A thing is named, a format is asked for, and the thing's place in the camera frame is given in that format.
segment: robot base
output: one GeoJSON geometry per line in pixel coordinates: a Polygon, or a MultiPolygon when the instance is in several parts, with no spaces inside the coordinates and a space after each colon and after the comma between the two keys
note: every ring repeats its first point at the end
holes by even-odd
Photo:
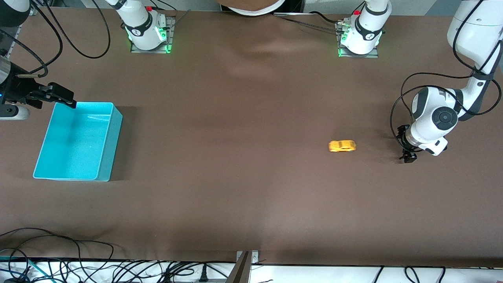
{"type": "Polygon", "coordinates": [[[377,48],[374,47],[372,51],[367,54],[355,54],[351,52],[347,47],[341,44],[342,38],[346,36],[349,32],[351,26],[351,18],[344,18],[344,23],[335,24],[337,31],[342,31],[342,33],[337,33],[337,48],[339,50],[339,57],[353,57],[353,58],[378,58],[377,48]]]}
{"type": "Polygon", "coordinates": [[[175,33],[175,17],[166,17],[166,40],[161,43],[158,47],[152,50],[142,50],[136,47],[134,43],[131,42],[131,53],[154,53],[154,54],[167,54],[171,53],[171,47],[173,45],[173,34],[175,33]]]}

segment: brown table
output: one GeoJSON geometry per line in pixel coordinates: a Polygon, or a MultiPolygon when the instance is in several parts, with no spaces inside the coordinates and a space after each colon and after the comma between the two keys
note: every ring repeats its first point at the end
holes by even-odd
{"type": "MultiPolygon", "coordinates": [[[[96,10],[56,15],[84,52],[105,48],[96,10]]],[[[391,17],[379,58],[354,59],[337,56],[332,34],[271,15],[213,12],[190,12],[171,54],[131,54],[118,15],[105,15],[110,52],[90,60],[65,43],[40,81],[118,106],[112,181],[32,178],[52,105],[2,122],[2,231],[36,226],[107,241],[121,247],[115,258],[232,260],[236,250],[258,249],[268,263],[503,264],[502,107],[460,123],[440,156],[421,153],[408,165],[389,129],[407,75],[469,73],[447,43],[449,18],[391,17]],[[333,139],[358,149],[330,153],[333,139]]],[[[317,16],[297,19],[330,27],[317,16]]],[[[45,60],[57,50],[39,16],[19,39],[45,60]]],[[[21,48],[11,60],[37,66],[21,48]]],[[[410,87],[424,83],[466,84],[417,78],[410,87]]],[[[484,108],[494,100],[491,87],[484,108]]],[[[408,122],[403,107],[395,115],[397,127],[408,122]]],[[[61,241],[26,250],[76,256],[61,241]]],[[[83,256],[107,250],[89,246],[83,256]]]]}

